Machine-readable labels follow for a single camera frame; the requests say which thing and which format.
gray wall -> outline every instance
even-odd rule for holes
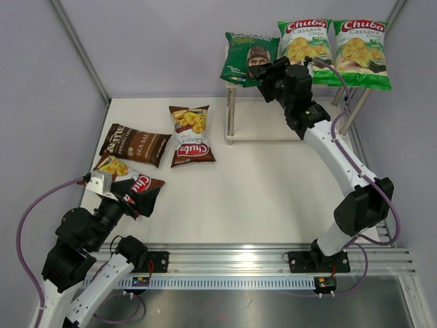
[[[407,246],[437,319],[437,2],[409,1],[386,41],[391,92],[372,92],[358,128],[372,168],[395,183]]]
[[[0,40],[0,325],[21,328],[37,296],[16,257],[18,220],[37,196],[88,170],[105,109],[46,1],[3,0]],[[37,277],[80,193],[60,191],[29,216],[23,249]]]
[[[352,1],[353,5],[348,0],[61,2],[115,98],[224,95],[219,75],[226,31],[279,37],[277,21],[282,20],[384,20],[395,0]]]

chip image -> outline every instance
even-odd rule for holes
[[[99,171],[108,172],[110,174],[116,174],[117,173],[117,165],[113,162],[110,162],[109,164],[103,165],[102,167],[99,167]]]
[[[129,173],[128,167],[120,161],[117,162],[115,167],[116,167],[115,172],[117,173],[118,176],[126,176]]]
[[[387,24],[372,20],[334,21],[337,41],[335,68],[350,87],[391,90],[384,56]],[[331,86],[342,86],[337,80]]]
[[[184,120],[187,124],[195,125],[200,120],[200,115],[189,111],[184,114]]]
[[[200,124],[195,124],[193,126],[193,132],[194,133],[200,134],[200,133],[203,132],[203,130],[204,130],[204,128],[202,128],[202,125],[200,125]]]
[[[303,65],[305,57],[318,58],[332,65],[328,41],[330,19],[304,19],[294,22],[278,22],[281,31],[281,53],[291,65]],[[322,64],[313,62],[313,83],[329,84],[337,79],[334,73]]]

small shelf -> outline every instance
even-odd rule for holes
[[[331,105],[331,97],[313,99],[323,106],[332,118],[340,113],[339,106]],[[225,124],[228,124],[229,111],[226,112]],[[338,126],[342,125],[343,120],[340,119]],[[227,141],[300,140],[287,125],[281,106],[275,101],[266,103],[262,97],[236,97],[234,135],[229,136],[225,133],[225,137]]]

metal shelf leg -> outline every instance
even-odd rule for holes
[[[340,130],[341,135],[346,135],[348,133],[348,130],[350,128],[350,125],[354,121],[354,118],[356,114],[358,114],[358,111],[363,106],[363,103],[365,102],[367,96],[369,95],[371,89],[365,89],[361,97],[358,99],[358,102],[356,103],[356,106],[354,110],[351,112],[351,114],[348,117],[348,121],[343,125],[343,127]]]
[[[344,87],[339,87],[339,89],[337,90],[337,93],[335,94],[335,97],[331,103],[332,106],[337,106],[339,104],[339,101],[341,99],[341,95],[344,92]]]
[[[229,89],[227,94],[227,130],[226,136],[233,137],[234,136],[234,120],[235,120],[235,89]],[[232,146],[234,144],[233,140],[228,140],[227,144]]]

potato chips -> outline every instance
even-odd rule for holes
[[[175,123],[175,154],[171,167],[190,162],[216,161],[205,134],[209,107],[189,109],[169,106]]]
[[[301,65],[305,57],[318,58],[328,65],[333,64],[328,29],[330,19],[304,19],[295,22],[278,22],[281,31],[281,54],[287,56],[291,65]],[[322,65],[313,64],[313,83],[329,84],[336,77]]]
[[[94,171],[112,174],[111,192],[129,203],[137,215],[149,217],[153,213],[156,198],[165,181],[135,171],[108,151],[103,153]]]
[[[334,21],[337,40],[335,68],[350,87],[391,90],[384,55],[387,23],[372,20]],[[341,86],[341,82],[330,83]]]

